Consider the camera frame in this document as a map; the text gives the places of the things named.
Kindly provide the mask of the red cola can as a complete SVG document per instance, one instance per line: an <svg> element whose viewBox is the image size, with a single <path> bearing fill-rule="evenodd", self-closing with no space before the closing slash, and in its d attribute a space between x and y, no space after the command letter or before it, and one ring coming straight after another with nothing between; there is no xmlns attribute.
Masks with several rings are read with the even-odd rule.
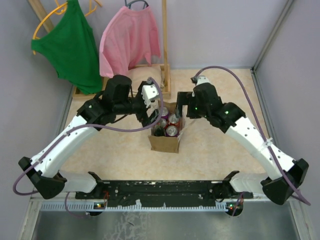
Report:
<svg viewBox="0 0 320 240"><path fill-rule="evenodd" d="M181 118L177 117L174 113L168 116L167 121L169 126L175 126L179 128L181 125Z"/></svg>
<svg viewBox="0 0 320 240"><path fill-rule="evenodd" d="M166 129L168 127L168 122L164 118L161 118L157 124L160 125L164 129Z"/></svg>

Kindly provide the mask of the purple Fanta can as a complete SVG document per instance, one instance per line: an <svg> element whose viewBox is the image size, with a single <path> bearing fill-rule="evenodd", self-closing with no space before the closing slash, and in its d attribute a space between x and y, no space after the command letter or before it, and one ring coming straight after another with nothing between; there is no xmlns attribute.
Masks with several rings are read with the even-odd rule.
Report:
<svg viewBox="0 0 320 240"><path fill-rule="evenodd" d="M162 109L162 114L161 114L161 118L167 120L170 116L170 111L167 107L163 107Z"/></svg>
<svg viewBox="0 0 320 240"><path fill-rule="evenodd" d="M166 137L177 137L179 135L179 129L174 125L169 125L165 130Z"/></svg>

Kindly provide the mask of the glass cola bottle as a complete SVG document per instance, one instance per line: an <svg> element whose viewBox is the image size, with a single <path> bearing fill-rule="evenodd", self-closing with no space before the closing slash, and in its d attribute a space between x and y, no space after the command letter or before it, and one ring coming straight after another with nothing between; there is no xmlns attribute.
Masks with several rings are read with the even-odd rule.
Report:
<svg viewBox="0 0 320 240"><path fill-rule="evenodd" d="M157 124L152 129L152 134L155 137L165 137L166 136L166 130L163 126Z"/></svg>

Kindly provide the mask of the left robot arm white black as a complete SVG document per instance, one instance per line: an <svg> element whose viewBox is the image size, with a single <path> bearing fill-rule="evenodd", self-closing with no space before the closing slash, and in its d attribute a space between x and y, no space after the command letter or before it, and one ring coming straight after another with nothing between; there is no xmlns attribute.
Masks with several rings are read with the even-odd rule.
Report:
<svg viewBox="0 0 320 240"><path fill-rule="evenodd" d="M93 172L85 174L61 171L62 165L89 138L101 129L111 130L118 115L135 115L141 131L155 126L148 109L163 95L157 82L149 77L142 81L135 96L130 96L132 80L124 75L110 78L105 89L87 100L67 127L41 152L23 157L18 164L45 200L62 192L81 192L97 199L103 195L103 181Z"/></svg>

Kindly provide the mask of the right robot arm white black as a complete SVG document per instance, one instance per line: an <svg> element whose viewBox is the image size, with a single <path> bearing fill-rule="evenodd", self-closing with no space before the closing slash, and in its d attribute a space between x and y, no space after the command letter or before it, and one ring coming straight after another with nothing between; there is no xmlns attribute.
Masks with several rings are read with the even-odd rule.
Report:
<svg viewBox="0 0 320 240"><path fill-rule="evenodd" d="M309 164L304 159L294 159L277 148L271 140L252 124L246 114L233 102L223 103L216 88L209 82L196 85L192 91L177 94L176 115L190 119L205 118L213 127L242 145L265 170L264 174L233 174L223 185L223 192L235 198L241 192L264 194L277 205L283 205L303 183Z"/></svg>

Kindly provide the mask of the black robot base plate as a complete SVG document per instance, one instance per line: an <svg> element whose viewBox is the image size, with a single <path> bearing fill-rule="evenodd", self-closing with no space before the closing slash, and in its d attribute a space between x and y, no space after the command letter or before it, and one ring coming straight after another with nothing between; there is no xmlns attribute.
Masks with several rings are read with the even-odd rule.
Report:
<svg viewBox="0 0 320 240"><path fill-rule="evenodd" d="M112 207L129 206L140 201L144 207L214 206L216 202L237 199L241 193L231 186L232 171L223 180L97 180L89 193L78 191L77 200L102 200Z"/></svg>

